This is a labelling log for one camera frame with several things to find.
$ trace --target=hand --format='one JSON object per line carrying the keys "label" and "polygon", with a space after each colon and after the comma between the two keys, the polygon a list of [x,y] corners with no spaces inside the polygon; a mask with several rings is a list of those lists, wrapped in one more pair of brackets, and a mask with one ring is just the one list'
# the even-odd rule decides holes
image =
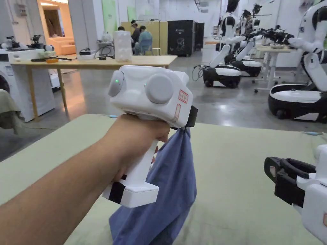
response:
{"label": "hand", "polygon": [[115,157],[119,161],[120,170],[115,176],[115,181],[148,151],[155,139],[166,142],[169,131],[169,125],[163,121],[140,120],[127,114],[118,117],[102,139],[106,141],[106,145],[113,145]]}

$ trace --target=ceiling light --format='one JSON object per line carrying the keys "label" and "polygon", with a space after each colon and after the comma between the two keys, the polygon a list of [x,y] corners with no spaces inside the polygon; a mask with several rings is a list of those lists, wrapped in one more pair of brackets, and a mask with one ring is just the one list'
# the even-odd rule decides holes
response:
{"label": "ceiling light", "polygon": [[41,3],[41,6],[53,6],[51,3]]}
{"label": "ceiling light", "polygon": [[51,2],[58,2],[58,3],[67,3],[68,4],[68,0],[50,0]]}

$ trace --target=green panel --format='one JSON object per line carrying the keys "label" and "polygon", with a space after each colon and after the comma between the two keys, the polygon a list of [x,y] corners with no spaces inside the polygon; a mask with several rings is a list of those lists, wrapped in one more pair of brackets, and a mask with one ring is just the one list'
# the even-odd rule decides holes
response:
{"label": "green panel", "polygon": [[102,0],[104,29],[109,33],[117,31],[116,3],[114,0]]}
{"label": "green panel", "polygon": [[127,6],[127,16],[128,16],[128,22],[131,22],[132,20],[136,20],[136,8]]}

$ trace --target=black cabinet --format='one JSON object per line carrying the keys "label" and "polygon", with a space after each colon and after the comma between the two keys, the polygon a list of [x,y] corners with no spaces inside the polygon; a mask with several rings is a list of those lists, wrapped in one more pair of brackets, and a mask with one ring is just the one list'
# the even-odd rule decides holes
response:
{"label": "black cabinet", "polygon": [[168,54],[191,56],[195,48],[195,33],[193,20],[168,21]]}
{"label": "black cabinet", "polygon": [[204,23],[196,23],[195,25],[195,50],[203,48],[204,39]]}

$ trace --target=blue fabric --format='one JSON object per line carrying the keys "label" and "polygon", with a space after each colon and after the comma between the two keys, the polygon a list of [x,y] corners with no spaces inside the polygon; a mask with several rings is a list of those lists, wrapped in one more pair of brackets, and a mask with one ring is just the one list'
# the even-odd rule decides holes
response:
{"label": "blue fabric", "polygon": [[179,129],[159,150],[147,182],[159,187],[157,201],[121,206],[109,219],[114,245],[172,244],[197,196],[189,129]]}

